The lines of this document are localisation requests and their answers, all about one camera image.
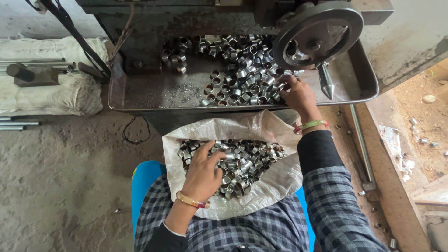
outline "bangle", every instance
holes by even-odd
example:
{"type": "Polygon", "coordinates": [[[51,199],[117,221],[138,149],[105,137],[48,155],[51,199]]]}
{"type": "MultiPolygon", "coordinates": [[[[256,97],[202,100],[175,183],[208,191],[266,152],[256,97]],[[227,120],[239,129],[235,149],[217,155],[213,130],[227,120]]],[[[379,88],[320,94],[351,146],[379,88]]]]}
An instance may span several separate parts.
{"type": "Polygon", "coordinates": [[[294,129],[294,134],[300,135],[301,131],[304,130],[304,129],[311,128],[311,127],[314,127],[314,126],[319,126],[319,125],[325,125],[325,127],[328,127],[329,124],[330,123],[328,122],[328,120],[310,121],[310,122],[304,123],[304,124],[302,124],[300,126],[297,126],[294,129]]]}
{"type": "Polygon", "coordinates": [[[208,200],[206,202],[195,201],[195,200],[183,195],[181,193],[181,191],[177,191],[176,198],[185,204],[192,205],[197,208],[209,208],[210,207],[210,201],[208,201],[208,200]]]}

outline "bolt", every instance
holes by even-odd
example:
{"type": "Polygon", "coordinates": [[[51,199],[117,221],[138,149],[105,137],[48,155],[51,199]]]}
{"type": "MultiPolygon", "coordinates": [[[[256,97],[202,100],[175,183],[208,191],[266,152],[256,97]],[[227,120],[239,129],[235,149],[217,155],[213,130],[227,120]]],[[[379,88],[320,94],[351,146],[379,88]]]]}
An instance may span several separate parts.
{"type": "Polygon", "coordinates": [[[139,60],[134,60],[134,61],[132,62],[132,65],[133,65],[135,68],[142,68],[142,67],[143,67],[143,62],[142,62],[142,61],[139,61],[139,60]]]}
{"type": "Polygon", "coordinates": [[[309,50],[311,50],[312,52],[315,52],[315,51],[320,49],[321,45],[322,45],[322,41],[321,40],[316,40],[316,41],[308,43],[308,45],[306,47],[309,50]]]}

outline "sawdust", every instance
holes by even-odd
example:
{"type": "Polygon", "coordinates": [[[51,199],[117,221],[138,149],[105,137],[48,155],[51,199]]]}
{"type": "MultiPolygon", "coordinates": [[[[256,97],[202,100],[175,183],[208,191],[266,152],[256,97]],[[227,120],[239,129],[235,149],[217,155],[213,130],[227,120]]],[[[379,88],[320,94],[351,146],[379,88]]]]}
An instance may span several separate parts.
{"type": "MultiPolygon", "coordinates": [[[[405,123],[411,127],[409,121],[415,118],[418,121],[416,127],[420,130],[420,138],[427,139],[428,143],[439,144],[435,148],[430,148],[429,144],[411,141],[422,160],[422,172],[429,182],[448,174],[448,159],[443,156],[443,152],[448,151],[448,104],[439,99],[431,104],[422,102],[422,98],[426,95],[437,96],[441,87],[438,80],[421,73],[394,89],[405,123]]],[[[410,139],[413,138],[412,132],[407,131],[410,139]]]]}

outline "black sleeve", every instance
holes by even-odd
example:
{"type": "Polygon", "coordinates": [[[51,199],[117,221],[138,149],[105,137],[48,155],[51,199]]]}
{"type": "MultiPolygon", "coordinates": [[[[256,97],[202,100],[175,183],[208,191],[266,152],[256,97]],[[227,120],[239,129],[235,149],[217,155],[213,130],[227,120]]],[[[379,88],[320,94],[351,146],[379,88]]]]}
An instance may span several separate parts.
{"type": "Polygon", "coordinates": [[[319,168],[344,166],[329,130],[315,130],[303,136],[297,153],[303,176],[319,168]]]}
{"type": "Polygon", "coordinates": [[[146,244],[144,251],[184,252],[187,249],[187,241],[186,237],[173,234],[162,223],[146,244]]]}

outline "plaid shirt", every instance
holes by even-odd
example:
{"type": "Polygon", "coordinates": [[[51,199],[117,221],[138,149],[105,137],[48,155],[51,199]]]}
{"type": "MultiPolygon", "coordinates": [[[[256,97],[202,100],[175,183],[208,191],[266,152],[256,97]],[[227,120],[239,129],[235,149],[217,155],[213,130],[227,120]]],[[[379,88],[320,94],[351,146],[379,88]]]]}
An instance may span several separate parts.
{"type": "MultiPolygon", "coordinates": [[[[350,173],[337,154],[331,132],[308,133],[297,150],[308,214],[322,251],[388,251],[358,207],[350,173]]],[[[254,252],[309,251],[306,221],[295,195],[255,213],[227,220],[195,216],[187,237],[175,235],[163,225],[172,204],[164,174],[144,199],[135,235],[136,252],[236,251],[235,248],[254,252]]]]}

